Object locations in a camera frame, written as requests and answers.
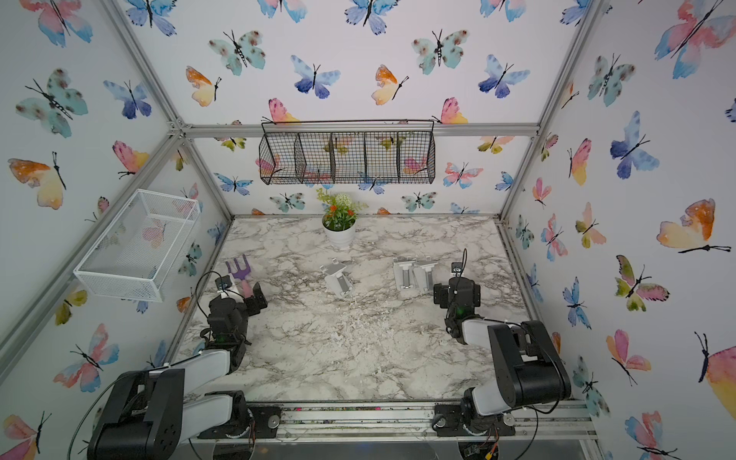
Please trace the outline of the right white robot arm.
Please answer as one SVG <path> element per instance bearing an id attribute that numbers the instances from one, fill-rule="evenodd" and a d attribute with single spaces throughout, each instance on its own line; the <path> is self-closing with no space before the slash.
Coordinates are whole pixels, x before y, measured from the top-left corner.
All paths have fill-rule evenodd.
<path id="1" fill-rule="evenodd" d="M 571 396 L 571 382 L 546 327 L 485 318 L 480 287 L 456 276 L 433 286 L 433 303 L 446 311 L 446 332 L 463 345 L 491 353 L 494 374 L 466 392 L 471 416 L 491 417 L 536 404 L 557 404 Z"/>

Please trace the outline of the grey folding phone stand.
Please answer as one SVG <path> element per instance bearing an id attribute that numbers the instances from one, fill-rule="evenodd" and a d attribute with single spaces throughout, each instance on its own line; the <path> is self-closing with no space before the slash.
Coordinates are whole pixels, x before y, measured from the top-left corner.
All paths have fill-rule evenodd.
<path id="1" fill-rule="evenodd" d="M 414 260 L 395 259 L 393 264 L 394 276 L 397 289 L 404 291 L 405 289 L 415 288 L 414 278 Z"/>

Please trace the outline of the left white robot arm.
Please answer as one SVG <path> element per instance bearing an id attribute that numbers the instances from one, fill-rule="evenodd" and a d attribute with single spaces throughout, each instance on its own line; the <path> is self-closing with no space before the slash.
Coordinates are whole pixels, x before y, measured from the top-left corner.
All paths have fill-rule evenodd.
<path id="1" fill-rule="evenodd" d="M 224 377 L 242 363 L 248 320 L 268 301 L 260 286 L 249 297 L 220 289 L 210 301 L 205 333 L 211 339 L 195 356 L 144 371 L 126 372 L 113 383 L 90 440 L 89 459 L 169 459 L 178 446 L 207 439 L 255 442 L 256 417 L 242 391 L 188 394 Z"/>

